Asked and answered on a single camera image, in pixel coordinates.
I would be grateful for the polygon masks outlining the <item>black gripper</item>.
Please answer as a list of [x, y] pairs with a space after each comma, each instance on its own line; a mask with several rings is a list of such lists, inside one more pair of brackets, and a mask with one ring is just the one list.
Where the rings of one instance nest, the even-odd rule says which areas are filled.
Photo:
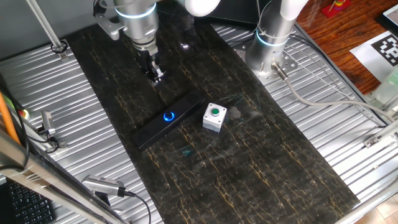
[[152, 84], [160, 82], [164, 76], [163, 71], [157, 65], [157, 54], [158, 48], [156, 45], [137, 50], [137, 62]]

